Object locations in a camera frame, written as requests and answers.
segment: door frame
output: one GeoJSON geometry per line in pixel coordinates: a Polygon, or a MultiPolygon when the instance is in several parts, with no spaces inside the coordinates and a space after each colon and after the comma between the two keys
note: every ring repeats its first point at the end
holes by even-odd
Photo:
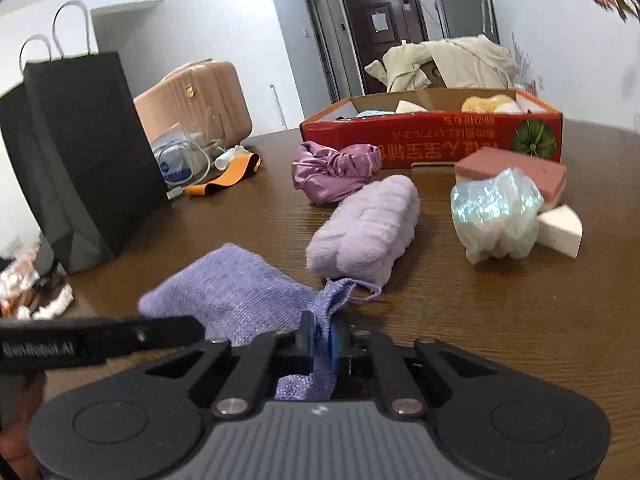
{"type": "MultiPolygon", "coordinates": [[[[427,40],[429,39],[429,35],[427,32],[427,26],[426,23],[424,21],[424,14],[422,13],[422,1],[421,0],[415,0],[416,1],[416,7],[418,8],[418,18],[419,18],[419,22],[420,22],[420,31],[422,32],[422,36],[424,38],[427,38],[427,40]]],[[[351,37],[351,44],[353,45],[353,55],[356,58],[356,62],[358,63],[358,69],[360,70],[360,85],[362,86],[362,92],[366,92],[365,90],[365,86],[364,86],[364,81],[365,81],[365,76],[366,73],[364,72],[364,67],[362,66],[362,63],[360,62],[360,55],[358,52],[358,45],[356,42],[356,35],[353,31],[353,25],[351,25],[351,20],[350,20],[350,16],[349,16],[349,7],[347,6],[347,1],[346,0],[340,0],[340,2],[342,3],[342,9],[344,10],[344,19],[347,22],[347,26],[349,27],[349,35],[351,37]]]]}
{"type": "Polygon", "coordinates": [[[329,0],[316,0],[316,4],[318,6],[320,23],[322,25],[322,31],[324,32],[326,45],[329,49],[331,66],[334,69],[335,81],[338,86],[338,97],[343,99],[351,96],[352,89],[347,76],[347,69],[345,67],[342,47],[340,46],[340,40],[338,38],[338,29],[336,27],[334,13],[332,12],[329,0]]]}
{"type": "Polygon", "coordinates": [[[325,31],[326,24],[322,18],[322,4],[325,0],[305,0],[306,10],[311,21],[311,27],[314,32],[314,40],[318,47],[318,57],[322,65],[322,71],[326,79],[327,91],[331,103],[337,103],[340,100],[340,88],[338,86],[338,78],[335,73],[334,61],[332,59],[331,47],[329,46],[328,35],[325,31]]]}

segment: purple satin scrunchie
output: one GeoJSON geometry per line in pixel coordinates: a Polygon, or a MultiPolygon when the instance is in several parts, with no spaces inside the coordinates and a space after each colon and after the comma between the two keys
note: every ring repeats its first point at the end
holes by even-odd
{"type": "Polygon", "coordinates": [[[371,144],[338,152],[308,140],[298,147],[293,162],[293,187],[317,205],[340,202],[371,182],[381,167],[380,149],[371,144]]]}

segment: paper sign on door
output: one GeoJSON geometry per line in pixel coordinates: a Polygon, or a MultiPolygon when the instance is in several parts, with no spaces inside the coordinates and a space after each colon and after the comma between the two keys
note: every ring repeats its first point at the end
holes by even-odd
{"type": "Polygon", "coordinates": [[[386,14],[383,12],[376,12],[375,14],[372,14],[371,19],[373,20],[373,26],[376,28],[376,32],[389,30],[389,25],[386,22],[386,14]]]}

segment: iridescent plastic bag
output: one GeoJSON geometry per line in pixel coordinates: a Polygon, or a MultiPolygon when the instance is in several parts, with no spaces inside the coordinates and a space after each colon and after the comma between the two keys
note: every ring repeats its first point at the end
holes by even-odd
{"type": "Polygon", "coordinates": [[[477,264],[490,256],[529,256],[543,203],[536,185],[517,168],[489,180],[457,184],[451,192],[451,213],[466,258],[477,264]]]}

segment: paper bag handle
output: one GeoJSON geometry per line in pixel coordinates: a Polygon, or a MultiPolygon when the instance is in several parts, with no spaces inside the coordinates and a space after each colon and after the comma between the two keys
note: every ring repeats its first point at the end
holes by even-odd
{"type": "Polygon", "coordinates": [[[182,72],[183,70],[189,68],[190,66],[196,66],[196,65],[199,65],[200,63],[208,63],[210,61],[213,61],[213,59],[210,57],[207,57],[207,59],[203,59],[202,61],[196,61],[194,63],[187,63],[186,65],[179,66],[178,68],[176,68],[175,70],[171,70],[171,72],[169,72],[166,76],[164,76],[162,78],[162,81],[164,81],[165,79],[169,79],[172,75],[176,75],[178,72],[182,72]]]}
{"type": "Polygon", "coordinates": [[[56,22],[58,21],[58,16],[60,15],[60,11],[65,7],[80,7],[80,9],[82,9],[82,13],[84,14],[84,24],[85,24],[85,30],[86,30],[86,52],[87,54],[91,54],[91,39],[90,39],[91,29],[89,26],[91,22],[91,17],[89,15],[89,9],[84,4],[84,2],[81,2],[80,0],[71,0],[66,4],[63,4],[62,7],[58,9],[58,12],[56,12],[55,17],[53,18],[52,36],[53,36],[53,41],[56,44],[56,47],[58,48],[58,52],[60,53],[60,56],[62,56],[62,58],[64,59],[65,53],[62,50],[62,44],[58,39],[58,34],[56,32],[56,22]]]}
{"type": "Polygon", "coordinates": [[[20,49],[20,57],[18,58],[18,63],[20,65],[20,73],[24,75],[24,65],[22,64],[22,54],[24,54],[24,48],[31,41],[43,41],[45,45],[47,45],[47,50],[49,51],[49,61],[53,59],[53,52],[51,51],[51,43],[49,42],[49,38],[47,38],[44,34],[34,34],[30,38],[27,38],[22,44],[22,48],[20,49]]]}

